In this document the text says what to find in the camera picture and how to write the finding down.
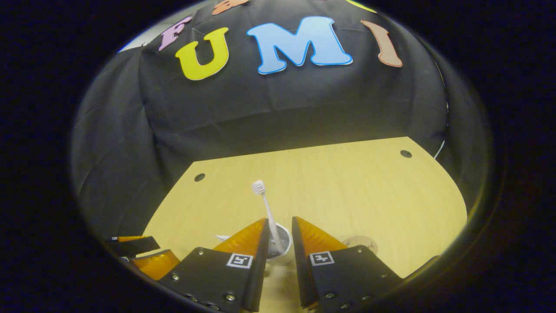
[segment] yellow letter u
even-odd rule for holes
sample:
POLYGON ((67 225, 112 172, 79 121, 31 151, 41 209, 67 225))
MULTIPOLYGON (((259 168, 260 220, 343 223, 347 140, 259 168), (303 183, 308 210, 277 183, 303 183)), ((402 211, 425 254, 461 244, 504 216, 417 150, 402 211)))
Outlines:
POLYGON ((210 41, 214 54, 214 58, 208 64, 200 65, 197 60, 195 47, 199 44, 198 41, 188 43, 176 52, 176 57, 180 59, 181 70, 185 77, 190 80, 202 80, 218 73, 226 65, 230 55, 226 38, 224 38, 227 31, 227 27, 219 28, 203 38, 210 41))

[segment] foam letter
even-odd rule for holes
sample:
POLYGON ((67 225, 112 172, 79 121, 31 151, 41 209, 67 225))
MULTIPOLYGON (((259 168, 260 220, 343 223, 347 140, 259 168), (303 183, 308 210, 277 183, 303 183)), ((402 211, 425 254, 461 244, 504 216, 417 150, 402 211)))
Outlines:
POLYGON ((244 4, 247 1, 249 0, 224 0, 215 5, 214 10, 212 11, 212 15, 218 15, 224 11, 229 10, 230 8, 237 7, 240 4, 244 4))
POLYGON ((177 36, 175 36, 175 35, 181 33, 181 31, 183 31, 183 28, 185 28, 185 26, 183 24, 189 23, 190 20, 191 20, 191 16, 188 16, 188 17, 182 19, 181 21, 177 22, 176 24, 174 24, 172 27, 165 30, 161 35, 162 36, 162 44, 160 45, 158 50, 162 51, 162 49, 166 48, 169 44, 176 41, 177 36))
POLYGON ((296 34, 292 34, 274 24, 262 24, 247 31, 255 37, 261 53, 261 66, 258 72, 270 74, 286 68, 286 62, 278 58, 279 49, 295 65, 305 62, 307 48, 312 43, 315 53, 311 62, 317 65, 347 65, 353 62, 351 56, 344 52, 332 24, 334 20, 323 16, 305 17, 299 23, 296 34))
POLYGON ((220 71, 228 62, 228 45, 224 34, 228 31, 227 27, 219 28, 208 33, 204 40, 210 40, 214 58, 210 63, 200 65, 197 61, 195 47, 198 41, 193 41, 183 46, 176 52, 176 57, 180 59, 181 70, 185 77, 190 80, 202 80, 220 71))
POLYGON ((368 27, 371 32, 373 32, 376 41, 379 43, 380 62, 394 67, 401 67, 403 64, 401 62, 401 59, 398 58, 396 49, 394 49, 394 46, 392 45, 392 40, 390 40, 390 37, 388 37, 388 31, 375 23, 371 23, 368 21, 361 21, 361 23, 363 23, 363 25, 368 27))
POLYGON ((358 3, 358 2, 355 2, 355 1, 352 1, 352 0, 346 0, 346 1, 348 1, 349 3, 353 4, 354 6, 356 6, 358 8, 362 8, 363 10, 367 10, 369 12, 376 13, 375 10, 373 10, 371 8, 367 8, 364 5, 362 5, 361 3, 358 3))

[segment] toothbrush handle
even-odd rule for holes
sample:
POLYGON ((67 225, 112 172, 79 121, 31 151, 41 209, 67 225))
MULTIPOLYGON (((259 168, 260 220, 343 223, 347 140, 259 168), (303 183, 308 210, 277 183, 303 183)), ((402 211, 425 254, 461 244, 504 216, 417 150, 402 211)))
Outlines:
POLYGON ((265 201, 266 213, 269 215, 270 233, 272 234, 272 237, 274 238, 274 243, 276 244, 276 248, 278 249, 280 254, 283 254, 286 251, 286 249, 284 248, 284 245, 282 244, 282 240, 280 240, 280 235, 278 234, 278 228, 276 227, 276 222, 274 222, 274 218, 272 217, 272 213, 270 213, 269 202, 266 200, 266 195, 265 194, 262 194, 262 198, 265 201))

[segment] orange letter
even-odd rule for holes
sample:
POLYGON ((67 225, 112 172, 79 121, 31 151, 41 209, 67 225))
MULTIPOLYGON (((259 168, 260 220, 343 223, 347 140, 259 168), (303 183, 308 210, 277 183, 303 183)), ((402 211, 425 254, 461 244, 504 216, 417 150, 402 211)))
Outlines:
POLYGON ((361 23, 368 27, 371 32, 373 32, 373 35, 375 35, 375 39, 378 42, 380 49, 380 62, 394 67, 401 67, 401 59, 398 58, 396 49, 394 49, 392 41, 390 40, 390 37, 388 37, 388 31, 375 23, 371 23, 368 21, 361 21, 361 23))

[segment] toothbrush head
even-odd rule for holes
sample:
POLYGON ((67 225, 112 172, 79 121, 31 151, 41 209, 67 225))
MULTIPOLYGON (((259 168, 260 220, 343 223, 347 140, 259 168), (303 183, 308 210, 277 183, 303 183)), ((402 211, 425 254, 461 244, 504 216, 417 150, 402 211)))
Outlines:
POLYGON ((263 183, 262 180, 257 180, 256 182, 254 182, 252 188, 255 194, 264 194, 266 191, 265 183, 263 183))

